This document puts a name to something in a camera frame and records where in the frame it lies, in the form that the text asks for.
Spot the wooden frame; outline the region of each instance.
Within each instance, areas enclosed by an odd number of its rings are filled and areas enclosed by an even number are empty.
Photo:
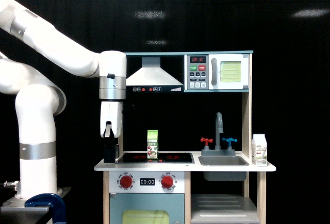
[[[252,54],[249,55],[249,92],[242,93],[242,153],[252,157]],[[119,155],[123,153],[123,138],[119,137]],[[243,183],[244,197],[250,196],[250,174]],[[266,172],[257,172],[257,215],[266,224]],[[109,171],[103,172],[103,224],[110,224]],[[185,172],[185,224],[191,223],[191,172]]]

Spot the oven knob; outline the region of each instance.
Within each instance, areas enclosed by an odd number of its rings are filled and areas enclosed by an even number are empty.
[[[131,185],[132,185],[132,178],[130,176],[123,176],[121,179],[120,179],[120,186],[123,187],[123,188],[129,188]]]
[[[171,176],[164,176],[161,179],[161,186],[164,188],[171,188],[173,186],[173,179]]]

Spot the range hood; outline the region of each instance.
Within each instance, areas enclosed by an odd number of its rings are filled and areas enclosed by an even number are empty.
[[[142,68],[126,79],[127,92],[183,92],[184,85],[160,67],[160,57],[142,57]]]

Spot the black stovetop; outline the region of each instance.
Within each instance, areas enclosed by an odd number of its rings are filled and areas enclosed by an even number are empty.
[[[158,153],[158,159],[148,159],[147,153],[124,153],[116,163],[193,163],[191,153]]]

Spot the microwave door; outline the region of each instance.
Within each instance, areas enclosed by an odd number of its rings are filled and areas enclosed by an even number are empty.
[[[249,55],[209,55],[209,89],[230,90],[249,88]]]

